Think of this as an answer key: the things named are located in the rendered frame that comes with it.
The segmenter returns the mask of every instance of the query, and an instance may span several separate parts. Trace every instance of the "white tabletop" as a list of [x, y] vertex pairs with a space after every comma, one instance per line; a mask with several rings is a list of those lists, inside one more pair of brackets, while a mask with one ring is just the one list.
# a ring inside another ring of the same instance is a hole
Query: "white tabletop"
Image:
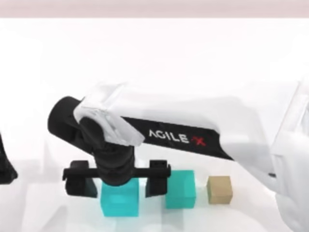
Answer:
[[[162, 198], [143, 197], [142, 180], [140, 217], [105, 218], [99, 199], [66, 196], [62, 168], [73, 159], [94, 164], [50, 135], [47, 117], [60, 98], [81, 98], [102, 80], [196, 95], [299, 80], [309, 70], [308, 41], [308, 20], [1, 20], [0, 125], [19, 178], [0, 186], [0, 232], [290, 232], [274, 193], [237, 163], [150, 145], [137, 148], [141, 166], [165, 158], [195, 170], [196, 208], [165, 210]], [[278, 111], [256, 106], [268, 112], [261, 117], [269, 140], [292, 89], [278, 95]], [[230, 205], [208, 205], [209, 175], [231, 176]]]

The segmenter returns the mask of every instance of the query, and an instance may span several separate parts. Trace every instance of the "brown cube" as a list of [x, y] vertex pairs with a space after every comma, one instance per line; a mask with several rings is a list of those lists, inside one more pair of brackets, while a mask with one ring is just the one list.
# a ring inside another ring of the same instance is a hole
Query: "brown cube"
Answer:
[[229, 176], [209, 176], [207, 182], [209, 204], [230, 204], [233, 197]]

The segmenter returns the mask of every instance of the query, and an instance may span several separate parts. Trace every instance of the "red x letter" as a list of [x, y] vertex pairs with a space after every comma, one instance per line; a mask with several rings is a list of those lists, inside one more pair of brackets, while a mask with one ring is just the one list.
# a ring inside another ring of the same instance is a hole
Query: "red x letter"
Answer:
[[193, 136], [191, 141], [195, 141], [197, 145], [202, 145], [202, 146], [206, 146], [206, 143], [204, 143], [204, 138], [202, 137], [196, 137], [196, 136]]

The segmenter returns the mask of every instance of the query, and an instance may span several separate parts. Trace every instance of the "turquoise block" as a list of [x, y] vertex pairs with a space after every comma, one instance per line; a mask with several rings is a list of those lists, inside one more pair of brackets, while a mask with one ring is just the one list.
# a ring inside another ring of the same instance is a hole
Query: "turquoise block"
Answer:
[[101, 209], [106, 217], [137, 217], [139, 215], [139, 179], [132, 178], [122, 186], [102, 183]]
[[194, 171], [175, 170], [168, 178], [168, 193], [165, 195], [167, 209], [194, 208], [197, 198]]

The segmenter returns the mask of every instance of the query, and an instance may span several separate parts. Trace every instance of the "cube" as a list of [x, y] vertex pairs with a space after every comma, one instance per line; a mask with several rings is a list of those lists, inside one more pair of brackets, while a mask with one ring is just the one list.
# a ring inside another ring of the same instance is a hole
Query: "cube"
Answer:
[[132, 178], [122, 186], [102, 183], [101, 209], [106, 217], [137, 217], [139, 215], [139, 179]]
[[230, 204], [233, 197], [229, 176], [209, 176], [207, 182], [209, 204]]
[[194, 208], [197, 198], [194, 171], [175, 170], [168, 178], [168, 192], [165, 195], [167, 209]]

